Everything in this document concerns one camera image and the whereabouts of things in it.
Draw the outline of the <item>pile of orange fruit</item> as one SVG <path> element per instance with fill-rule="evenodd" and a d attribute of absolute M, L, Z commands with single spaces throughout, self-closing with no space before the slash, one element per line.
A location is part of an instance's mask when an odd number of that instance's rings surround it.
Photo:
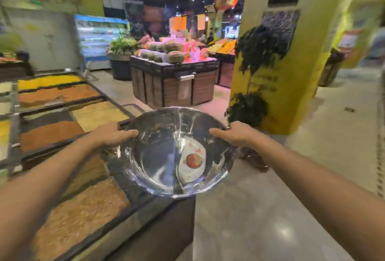
<path fill-rule="evenodd" d="M 235 46 L 237 39 L 221 39 L 211 42 L 208 45 L 207 52 L 235 55 Z"/>

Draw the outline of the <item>orange hanging sign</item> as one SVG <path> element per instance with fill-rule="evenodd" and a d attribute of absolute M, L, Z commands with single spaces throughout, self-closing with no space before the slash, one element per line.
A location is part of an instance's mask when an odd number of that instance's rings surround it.
<path fill-rule="evenodd" d="M 177 15 L 169 18 L 169 30 L 170 33 L 176 33 L 177 31 L 187 30 L 187 15 Z"/>

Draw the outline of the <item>shiny steel bowl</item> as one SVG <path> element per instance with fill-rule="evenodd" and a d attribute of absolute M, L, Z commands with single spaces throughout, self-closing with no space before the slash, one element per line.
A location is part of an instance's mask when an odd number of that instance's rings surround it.
<path fill-rule="evenodd" d="M 205 193 L 231 171 L 236 147 L 212 136 L 210 128 L 226 130 L 215 117 L 188 107 L 166 107 L 132 119 L 126 129 L 138 130 L 137 137 L 121 143 L 116 158 L 124 175 L 157 196 L 183 199 Z M 182 185 L 177 175 L 181 139 L 191 137 L 206 149 L 206 168 L 201 180 Z"/>

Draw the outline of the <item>yellow pillar with posters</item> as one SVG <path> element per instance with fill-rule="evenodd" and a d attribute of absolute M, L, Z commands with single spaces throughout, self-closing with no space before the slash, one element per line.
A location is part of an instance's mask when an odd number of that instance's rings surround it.
<path fill-rule="evenodd" d="M 344 13 L 352 0 L 245 0 L 240 33 L 264 25 L 286 35 L 288 50 L 272 68 L 253 77 L 239 71 L 242 55 L 235 60 L 231 96 L 261 89 L 268 104 L 260 129 L 280 136 L 296 132 L 329 57 Z"/>

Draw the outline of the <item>dark side stand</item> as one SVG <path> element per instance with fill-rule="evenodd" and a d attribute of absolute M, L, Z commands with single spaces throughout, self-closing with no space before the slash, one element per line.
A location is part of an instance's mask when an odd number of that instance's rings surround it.
<path fill-rule="evenodd" d="M 326 61 L 318 82 L 319 87 L 328 87 L 333 83 L 344 59 L 345 54 L 343 52 L 337 48 L 331 49 L 330 56 Z"/>

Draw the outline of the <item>heap of pale yellow grain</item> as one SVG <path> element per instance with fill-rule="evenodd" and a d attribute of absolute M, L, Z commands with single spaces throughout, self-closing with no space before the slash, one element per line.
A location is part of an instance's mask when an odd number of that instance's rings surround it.
<path fill-rule="evenodd" d="M 106 123 L 122 122 L 130 118 L 110 102 L 74 105 L 69 107 L 69 111 L 84 132 L 90 132 Z"/>

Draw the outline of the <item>person's right forearm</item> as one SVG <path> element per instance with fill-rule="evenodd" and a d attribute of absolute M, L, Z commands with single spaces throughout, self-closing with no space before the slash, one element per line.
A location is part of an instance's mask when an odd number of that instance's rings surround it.
<path fill-rule="evenodd" d="M 355 261 L 385 261 L 385 200 L 265 135 L 245 142 Z"/>

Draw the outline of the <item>heap of orange-brown grain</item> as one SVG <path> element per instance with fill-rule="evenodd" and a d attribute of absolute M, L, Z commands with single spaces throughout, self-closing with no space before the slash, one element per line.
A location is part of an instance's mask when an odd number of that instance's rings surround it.
<path fill-rule="evenodd" d="M 84 98 L 99 96 L 99 92 L 87 84 L 78 84 L 64 88 L 39 89 L 34 92 L 20 93 L 20 107 L 41 107 L 52 103 L 67 103 Z"/>

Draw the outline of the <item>dark grain display counter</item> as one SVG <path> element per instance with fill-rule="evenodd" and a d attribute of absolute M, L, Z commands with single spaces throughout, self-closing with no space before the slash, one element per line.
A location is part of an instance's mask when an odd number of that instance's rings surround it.
<path fill-rule="evenodd" d="M 132 244 L 128 260 L 174 261 L 193 241 L 195 197 L 174 200 L 153 196 L 130 182 L 118 161 L 102 152 L 89 158 L 54 208 L 109 178 L 125 193 L 130 206 L 54 261 L 106 261 L 123 246 Z M 34 238 L 16 254 L 15 261 L 36 261 Z"/>

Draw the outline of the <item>person's right hand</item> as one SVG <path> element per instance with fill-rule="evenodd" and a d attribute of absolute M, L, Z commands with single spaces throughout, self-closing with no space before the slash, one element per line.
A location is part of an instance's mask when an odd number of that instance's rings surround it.
<path fill-rule="evenodd" d="M 237 147 L 254 148 L 264 137 L 263 133 L 239 121 L 232 122 L 228 130 L 230 140 L 224 141 Z"/>

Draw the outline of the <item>roll of plastic bags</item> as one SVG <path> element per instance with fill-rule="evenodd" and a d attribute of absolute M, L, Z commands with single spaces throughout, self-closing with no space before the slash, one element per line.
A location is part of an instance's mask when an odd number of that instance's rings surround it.
<path fill-rule="evenodd" d="M 192 96 L 192 83 L 195 79 L 195 73 L 181 76 L 178 79 L 178 90 L 177 90 L 177 99 L 187 100 L 191 99 Z"/>

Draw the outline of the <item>red and white bowl sticker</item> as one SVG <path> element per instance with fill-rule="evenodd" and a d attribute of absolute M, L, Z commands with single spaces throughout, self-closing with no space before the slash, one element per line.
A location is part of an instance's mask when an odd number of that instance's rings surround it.
<path fill-rule="evenodd" d="M 206 168 L 206 149 L 191 137 L 183 137 L 181 147 L 177 175 L 182 185 L 195 183 L 202 179 Z"/>

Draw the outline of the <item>refrigerated display case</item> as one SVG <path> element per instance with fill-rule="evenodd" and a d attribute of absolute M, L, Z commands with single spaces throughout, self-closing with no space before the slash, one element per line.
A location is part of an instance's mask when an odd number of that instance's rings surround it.
<path fill-rule="evenodd" d="M 128 32 L 126 19 L 73 15 L 76 36 L 79 43 L 81 69 L 85 71 L 110 69 L 107 56 L 112 41 Z"/>

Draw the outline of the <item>pile of green produce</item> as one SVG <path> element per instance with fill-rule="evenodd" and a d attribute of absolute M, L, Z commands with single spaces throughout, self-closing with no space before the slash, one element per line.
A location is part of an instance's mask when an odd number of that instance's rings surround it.
<path fill-rule="evenodd" d="M 132 36 L 119 36 L 111 42 L 107 53 L 131 56 L 140 49 L 142 49 L 141 43 Z"/>

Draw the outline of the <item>pile of watermelons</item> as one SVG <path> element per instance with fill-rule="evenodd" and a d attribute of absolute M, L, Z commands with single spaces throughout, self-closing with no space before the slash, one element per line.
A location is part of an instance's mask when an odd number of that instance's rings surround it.
<path fill-rule="evenodd" d="M 185 55 L 180 50 L 180 44 L 175 41 L 148 42 L 138 53 L 143 59 L 155 63 L 183 64 Z"/>

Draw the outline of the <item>person's left hand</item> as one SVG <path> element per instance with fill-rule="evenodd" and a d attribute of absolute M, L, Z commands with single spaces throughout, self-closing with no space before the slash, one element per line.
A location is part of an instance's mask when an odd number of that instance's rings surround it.
<path fill-rule="evenodd" d="M 82 140 L 93 150 L 117 147 L 126 141 L 120 140 L 120 131 L 122 129 L 118 123 L 107 123 L 85 135 Z"/>

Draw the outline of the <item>heap of tan grain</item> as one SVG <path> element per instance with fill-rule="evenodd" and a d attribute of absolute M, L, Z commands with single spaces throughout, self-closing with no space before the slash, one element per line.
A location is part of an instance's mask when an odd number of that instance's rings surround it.
<path fill-rule="evenodd" d="M 36 261 L 54 261 L 130 206 L 112 179 L 99 181 L 56 206 L 36 233 Z"/>

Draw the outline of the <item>dark wooden fruit stand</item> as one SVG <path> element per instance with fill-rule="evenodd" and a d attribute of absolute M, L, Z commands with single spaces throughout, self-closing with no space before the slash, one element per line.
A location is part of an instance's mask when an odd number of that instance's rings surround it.
<path fill-rule="evenodd" d="M 192 107 L 213 100 L 219 62 L 205 61 L 169 64 L 155 63 L 131 56 L 131 75 L 134 96 L 152 109 L 164 107 Z M 191 99 L 178 100 L 178 79 L 195 73 Z"/>

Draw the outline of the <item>dark artificial tree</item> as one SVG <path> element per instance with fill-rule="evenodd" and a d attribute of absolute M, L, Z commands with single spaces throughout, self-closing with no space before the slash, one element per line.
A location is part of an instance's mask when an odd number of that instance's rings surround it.
<path fill-rule="evenodd" d="M 239 71 L 249 73 L 245 93 L 236 93 L 230 98 L 225 111 L 228 123 L 236 121 L 258 128 L 268 115 L 269 105 L 263 98 L 267 86 L 255 86 L 252 79 L 261 69 L 273 69 L 278 60 L 288 53 L 288 41 L 282 32 L 258 25 L 242 35 L 235 45 L 235 57 L 242 56 Z"/>

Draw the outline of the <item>heap of brown grain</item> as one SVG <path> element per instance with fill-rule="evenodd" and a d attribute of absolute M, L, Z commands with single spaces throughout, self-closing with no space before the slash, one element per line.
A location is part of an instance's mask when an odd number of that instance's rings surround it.
<path fill-rule="evenodd" d="M 77 122 L 61 121 L 32 129 L 20 135 L 20 148 L 23 153 L 48 147 L 52 143 L 64 141 L 83 134 Z"/>

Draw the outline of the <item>person's left forearm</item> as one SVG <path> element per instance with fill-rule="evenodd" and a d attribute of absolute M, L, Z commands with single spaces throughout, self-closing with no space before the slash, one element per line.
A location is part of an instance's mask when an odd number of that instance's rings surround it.
<path fill-rule="evenodd" d="M 81 163 L 103 146 L 90 134 L 0 189 L 0 261 L 15 258 Z"/>

